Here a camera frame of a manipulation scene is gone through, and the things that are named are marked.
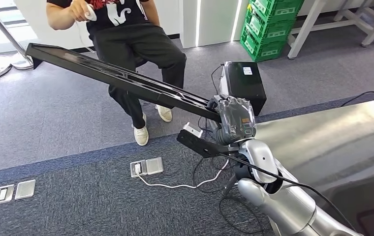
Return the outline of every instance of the black t-shirt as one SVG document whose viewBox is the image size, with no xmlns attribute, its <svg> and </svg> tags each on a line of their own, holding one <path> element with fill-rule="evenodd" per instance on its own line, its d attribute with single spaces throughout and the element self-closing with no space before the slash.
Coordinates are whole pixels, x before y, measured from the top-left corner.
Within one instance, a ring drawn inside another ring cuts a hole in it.
<svg viewBox="0 0 374 236">
<path fill-rule="evenodd" d="M 88 21 L 90 38 L 99 30 L 117 26 L 142 24 L 148 22 L 142 13 L 140 2 L 148 0 L 85 0 L 93 5 L 97 21 Z M 66 8 L 72 0 L 47 0 L 47 2 Z"/>
</svg>

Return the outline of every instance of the white controller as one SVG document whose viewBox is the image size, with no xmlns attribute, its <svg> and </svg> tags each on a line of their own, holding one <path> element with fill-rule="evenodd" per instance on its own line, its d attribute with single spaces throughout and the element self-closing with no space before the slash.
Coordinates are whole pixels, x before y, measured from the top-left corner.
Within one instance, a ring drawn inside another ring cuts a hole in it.
<svg viewBox="0 0 374 236">
<path fill-rule="evenodd" d="M 93 5 L 91 4 L 87 4 L 87 9 L 89 10 L 90 13 L 86 13 L 85 16 L 87 18 L 87 20 L 90 20 L 90 21 L 96 21 L 97 20 L 97 16 L 93 10 Z"/>
</svg>

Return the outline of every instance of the tripod leg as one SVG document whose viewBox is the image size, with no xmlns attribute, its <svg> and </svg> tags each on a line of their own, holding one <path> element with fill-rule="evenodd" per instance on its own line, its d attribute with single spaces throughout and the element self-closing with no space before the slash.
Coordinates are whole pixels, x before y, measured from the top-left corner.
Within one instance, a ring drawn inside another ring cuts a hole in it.
<svg viewBox="0 0 374 236">
<path fill-rule="evenodd" d="M 225 190 L 223 191 L 223 195 L 226 196 L 230 190 L 232 189 L 233 186 L 235 186 L 235 183 L 237 182 L 238 180 L 236 179 L 236 175 L 233 174 L 233 176 L 230 178 L 229 182 L 227 183 L 227 185 L 225 186 Z"/>
</svg>

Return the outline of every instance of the white cable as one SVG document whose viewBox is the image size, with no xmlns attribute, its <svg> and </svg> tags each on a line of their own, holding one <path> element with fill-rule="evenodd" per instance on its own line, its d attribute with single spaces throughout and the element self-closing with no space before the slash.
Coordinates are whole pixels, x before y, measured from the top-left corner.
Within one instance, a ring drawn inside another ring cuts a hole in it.
<svg viewBox="0 0 374 236">
<path fill-rule="evenodd" d="M 80 42 L 81 42 L 81 44 L 84 45 L 83 38 L 82 38 L 82 35 L 81 35 L 80 27 L 78 26 L 77 23 L 75 24 L 75 26 L 77 27 L 77 29 L 78 29 L 78 34 L 80 35 Z M 84 47 L 85 47 L 89 52 L 91 52 L 91 53 L 95 53 L 95 51 L 93 51 L 91 48 L 86 47 L 86 46 L 84 46 Z"/>
<path fill-rule="evenodd" d="M 209 180 L 206 180 L 206 181 L 203 181 L 201 182 L 200 184 L 198 184 L 197 186 L 189 186 L 189 185 L 185 185 L 185 184 L 182 184 L 182 185 L 177 185 L 177 186 L 167 186 L 167 185 L 164 185 L 164 184 L 150 184 L 150 183 L 147 183 L 140 175 L 138 175 L 138 177 L 148 186 L 161 186 L 161 187 L 166 187 L 166 188 L 179 188 L 179 187 L 187 187 L 187 188 L 198 188 L 200 187 L 202 184 L 204 183 L 208 183 L 208 182 L 212 182 L 212 181 L 215 181 L 220 173 L 223 171 L 223 169 L 225 169 L 225 167 L 227 166 L 227 164 L 229 164 L 229 159 L 226 161 L 225 165 L 222 167 L 221 170 L 219 170 L 219 172 L 216 174 L 216 176 L 213 178 L 213 179 L 209 179 Z"/>
</svg>

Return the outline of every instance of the hand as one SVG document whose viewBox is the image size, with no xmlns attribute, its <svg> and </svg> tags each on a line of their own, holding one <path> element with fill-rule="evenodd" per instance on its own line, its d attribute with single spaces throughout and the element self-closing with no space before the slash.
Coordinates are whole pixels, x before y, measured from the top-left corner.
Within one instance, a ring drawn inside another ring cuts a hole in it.
<svg viewBox="0 0 374 236">
<path fill-rule="evenodd" d="M 78 22 L 87 21 L 85 14 L 90 14 L 84 0 L 73 0 L 67 9 L 71 17 Z"/>
</svg>

